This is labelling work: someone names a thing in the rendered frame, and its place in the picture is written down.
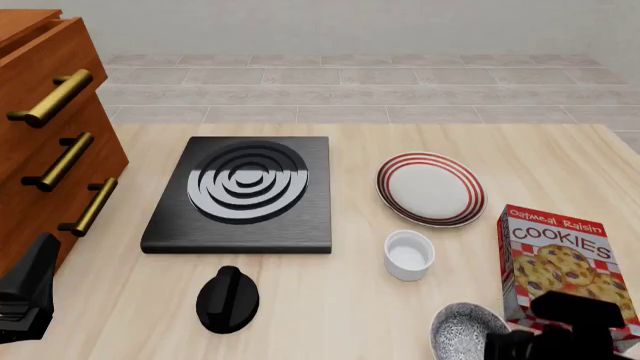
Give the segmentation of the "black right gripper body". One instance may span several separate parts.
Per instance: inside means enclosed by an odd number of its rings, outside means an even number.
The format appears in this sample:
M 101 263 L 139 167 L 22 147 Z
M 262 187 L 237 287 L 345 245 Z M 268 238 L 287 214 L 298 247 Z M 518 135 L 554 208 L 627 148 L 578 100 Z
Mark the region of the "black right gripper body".
M 488 333 L 484 360 L 633 360 L 616 353 L 609 329 L 571 330 L 545 326 L 534 334 L 525 330 Z

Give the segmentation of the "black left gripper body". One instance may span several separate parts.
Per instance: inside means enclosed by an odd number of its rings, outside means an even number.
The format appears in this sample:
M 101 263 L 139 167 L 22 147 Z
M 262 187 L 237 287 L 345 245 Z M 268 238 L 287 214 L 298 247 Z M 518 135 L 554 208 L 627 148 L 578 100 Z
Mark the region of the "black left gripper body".
M 0 294 L 0 344 L 41 340 L 53 314 L 51 294 L 32 299 Z

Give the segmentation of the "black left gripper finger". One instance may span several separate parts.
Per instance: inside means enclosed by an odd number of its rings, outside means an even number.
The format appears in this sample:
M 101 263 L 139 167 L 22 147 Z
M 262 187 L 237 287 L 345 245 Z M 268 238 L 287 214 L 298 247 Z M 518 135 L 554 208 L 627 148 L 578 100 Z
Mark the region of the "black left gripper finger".
M 53 276 L 60 242 L 42 233 L 0 278 L 0 302 L 53 302 Z

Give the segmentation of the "black patterned bowl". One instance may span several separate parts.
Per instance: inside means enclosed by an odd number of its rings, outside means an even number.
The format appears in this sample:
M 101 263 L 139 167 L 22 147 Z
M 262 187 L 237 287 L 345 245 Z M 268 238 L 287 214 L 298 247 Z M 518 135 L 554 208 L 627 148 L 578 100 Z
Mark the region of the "black patterned bowl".
M 489 333 L 505 335 L 507 323 L 482 305 L 457 302 L 433 318 L 430 343 L 436 360 L 484 360 Z

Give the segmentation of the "flat black stove plate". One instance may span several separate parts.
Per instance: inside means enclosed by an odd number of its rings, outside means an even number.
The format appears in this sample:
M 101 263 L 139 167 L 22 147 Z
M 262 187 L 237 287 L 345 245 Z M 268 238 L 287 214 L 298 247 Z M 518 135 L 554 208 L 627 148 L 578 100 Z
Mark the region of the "flat black stove plate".
M 328 137 L 191 137 L 141 238 L 146 254 L 328 254 Z

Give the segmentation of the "white ramekin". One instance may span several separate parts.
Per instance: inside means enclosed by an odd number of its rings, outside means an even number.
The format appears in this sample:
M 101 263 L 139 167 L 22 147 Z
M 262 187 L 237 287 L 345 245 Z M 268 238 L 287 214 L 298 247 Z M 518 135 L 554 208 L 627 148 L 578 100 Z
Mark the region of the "white ramekin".
M 391 233 L 384 242 L 384 265 L 401 281 L 418 281 L 435 260 L 432 242 L 412 230 Z

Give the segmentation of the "white plate with red rings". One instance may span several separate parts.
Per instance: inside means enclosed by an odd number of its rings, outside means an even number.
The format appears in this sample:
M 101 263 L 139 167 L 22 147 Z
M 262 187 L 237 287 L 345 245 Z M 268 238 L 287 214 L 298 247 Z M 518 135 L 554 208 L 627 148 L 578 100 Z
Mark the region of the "white plate with red rings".
M 488 194 L 469 167 L 433 152 L 404 152 L 375 175 L 379 197 L 396 214 L 429 227 L 461 227 L 483 215 Z

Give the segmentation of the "oatmeal raisin cookies box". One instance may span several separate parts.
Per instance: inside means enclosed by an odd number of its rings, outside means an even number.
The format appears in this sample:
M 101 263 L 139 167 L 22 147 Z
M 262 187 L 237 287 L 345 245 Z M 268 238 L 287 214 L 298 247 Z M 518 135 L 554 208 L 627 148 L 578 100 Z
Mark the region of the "oatmeal raisin cookies box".
M 640 318 L 603 224 L 508 204 L 497 236 L 505 320 L 542 329 L 551 322 L 535 316 L 530 303 L 554 290 L 618 305 L 625 327 L 613 338 L 640 338 Z

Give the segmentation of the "round black stove knob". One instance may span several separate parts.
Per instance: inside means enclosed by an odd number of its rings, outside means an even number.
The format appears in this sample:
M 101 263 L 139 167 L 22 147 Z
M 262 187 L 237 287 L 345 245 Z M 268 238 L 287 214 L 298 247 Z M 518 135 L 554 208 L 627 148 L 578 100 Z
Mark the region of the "round black stove knob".
M 259 302 L 258 288 L 252 278 L 236 266 L 222 266 L 200 290 L 196 314 L 209 332 L 231 334 L 254 319 Z

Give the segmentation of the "wooden cabinet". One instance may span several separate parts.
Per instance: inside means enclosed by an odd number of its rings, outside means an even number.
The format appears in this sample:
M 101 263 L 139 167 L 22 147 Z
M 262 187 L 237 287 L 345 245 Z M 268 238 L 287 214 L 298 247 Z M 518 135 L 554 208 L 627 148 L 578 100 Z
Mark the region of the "wooden cabinet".
M 0 9 L 0 59 L 46 32 L 53 20 L 67 20 L 58 9 Z

